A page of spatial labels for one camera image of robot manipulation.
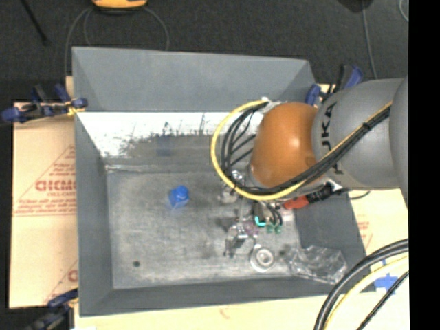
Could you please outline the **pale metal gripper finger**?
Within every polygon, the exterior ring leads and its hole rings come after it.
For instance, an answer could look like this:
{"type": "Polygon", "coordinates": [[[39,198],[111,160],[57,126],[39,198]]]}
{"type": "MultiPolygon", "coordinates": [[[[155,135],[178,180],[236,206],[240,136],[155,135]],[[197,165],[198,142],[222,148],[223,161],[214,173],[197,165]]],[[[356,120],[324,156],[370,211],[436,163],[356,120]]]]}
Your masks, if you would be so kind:
{"type": "Polygon", "coordinates": [[[233,225],[229,228],[225,238],[224,256],[233,257],[245,242],[245,228],[242,225],[233,225]]]}
{"type": "Polygon", "coordinates": [[[245,223],[247,239],[245,240],[245,251],[250,254],[258,246],[259,228],[251,222],[245,223]]]}

